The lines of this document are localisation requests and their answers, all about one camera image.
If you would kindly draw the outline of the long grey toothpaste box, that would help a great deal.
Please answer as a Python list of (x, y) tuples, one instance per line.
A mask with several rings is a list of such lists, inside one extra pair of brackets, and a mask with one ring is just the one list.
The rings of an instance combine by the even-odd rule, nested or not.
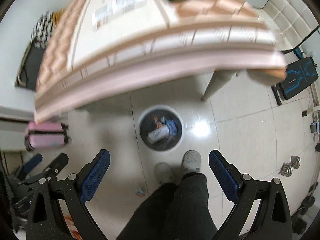
[(153, 130), (152, 132), (149, 132), (147, 135), (147, 140), (150, 144), (154, 144), (164, 139), (165, 137), (167, 137), (169, 133), (170, 133), (169, 128), (167, 125), (165, 125)]

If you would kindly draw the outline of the round trash bin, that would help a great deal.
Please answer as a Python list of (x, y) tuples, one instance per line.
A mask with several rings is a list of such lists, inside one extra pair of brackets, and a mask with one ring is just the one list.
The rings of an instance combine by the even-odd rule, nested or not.
[(166, 105), (154, 105), (141, 114), (138, 132), (148, 149), (169, 152), (182, 141), (184, 125), (176, 110)]

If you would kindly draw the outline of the pink suitcase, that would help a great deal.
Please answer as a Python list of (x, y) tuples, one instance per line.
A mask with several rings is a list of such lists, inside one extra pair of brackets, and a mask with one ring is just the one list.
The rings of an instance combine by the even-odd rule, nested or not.
[(25, 136), (24, 145), (28, 152), (62, 147), (71, 140), (67, 132), (69, 126), (61, 122), (43, 122), (37, 124), (34, 121), (28, 123)]

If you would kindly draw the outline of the metal dumbbell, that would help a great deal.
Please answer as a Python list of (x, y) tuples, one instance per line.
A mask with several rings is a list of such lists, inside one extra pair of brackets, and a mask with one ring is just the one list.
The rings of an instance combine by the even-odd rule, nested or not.
[(290, 177), (294, 170), (297, 170), (301, 165), (299, 156), (293, 155), (289, 163), (283, 163), (279, 174), (281, 176)]

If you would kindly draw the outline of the dark trouser legs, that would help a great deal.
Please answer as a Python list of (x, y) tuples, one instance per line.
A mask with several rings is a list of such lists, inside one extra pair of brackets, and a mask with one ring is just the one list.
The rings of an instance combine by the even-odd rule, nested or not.
[(117, 239), (212, 239), (217, 228), (208, 209), (207, 177), (188, 173), (165, 183), (136, 209)]

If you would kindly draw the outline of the right grey slipper foot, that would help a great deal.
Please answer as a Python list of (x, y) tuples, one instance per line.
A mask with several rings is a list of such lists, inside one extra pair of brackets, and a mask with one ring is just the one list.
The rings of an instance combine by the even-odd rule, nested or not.
[(201, 164), (202, 158), (199, 152), (195, 150), (188, 150), (185, 152), (181, 163), (182, 175), (188, 173), (199, 173), (201, 170)]

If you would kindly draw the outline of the grey slipper foot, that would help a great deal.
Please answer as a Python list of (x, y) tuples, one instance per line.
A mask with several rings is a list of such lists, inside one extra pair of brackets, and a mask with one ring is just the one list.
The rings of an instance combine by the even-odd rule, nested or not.
[(157, 182), (161, 185), (166, 183), (174, 183), (176, 180), (170, 166), (165, 162), (158, 163), (155, 166), (154, 174)]
[(201, 170), (201, 164), (202, 158), (199, 152), (195, 150), (188, 150), (185, 152), (181, 163), (182, 175), (188, 173), (199, 173)]

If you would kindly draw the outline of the left grey slipper foot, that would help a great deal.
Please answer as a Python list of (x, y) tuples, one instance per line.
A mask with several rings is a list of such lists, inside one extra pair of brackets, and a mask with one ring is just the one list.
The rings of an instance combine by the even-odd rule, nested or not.
[(161, 185), (166, 183), (174, 183), (176, 180), (170, 166), (165, 162), (158, 163), (155, 166), (154, 174), (157, 182)]

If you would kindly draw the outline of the checkered black white bag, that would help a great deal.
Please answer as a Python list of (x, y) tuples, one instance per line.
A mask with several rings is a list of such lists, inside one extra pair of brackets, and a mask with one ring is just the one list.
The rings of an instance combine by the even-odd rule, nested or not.
[(31, 32), (31, 43), (39, 49), (45, 49), (55, 29), (54, 13), (45, 11), (37, 20)]

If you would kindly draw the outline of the checkered tablecloth table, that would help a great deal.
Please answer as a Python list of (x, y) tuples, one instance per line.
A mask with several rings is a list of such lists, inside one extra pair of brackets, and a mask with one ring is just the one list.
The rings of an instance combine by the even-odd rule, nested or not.
[(270, 86), (285, 69), (245, 0), (73, 0), (44, 52), (34, 119), (205, 72), (245, 70)]

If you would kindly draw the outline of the blue black scale board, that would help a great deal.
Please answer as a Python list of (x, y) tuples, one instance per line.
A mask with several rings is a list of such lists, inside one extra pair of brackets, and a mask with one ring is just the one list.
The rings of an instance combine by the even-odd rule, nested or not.
[(282, 100), (289, 100), (296, 96), (318, 79), (317, 64), (312, 57), (305, 57), (287, 66), (286, 79), (271, 86), (278, 106)]

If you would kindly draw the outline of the white leather chair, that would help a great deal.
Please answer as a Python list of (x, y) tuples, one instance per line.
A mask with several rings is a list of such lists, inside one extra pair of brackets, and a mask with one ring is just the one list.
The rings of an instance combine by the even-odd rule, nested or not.
[(268, 0), (257, 12), (275, 34), (280, 51), (297, 48), (319, 28), (303, 0)]

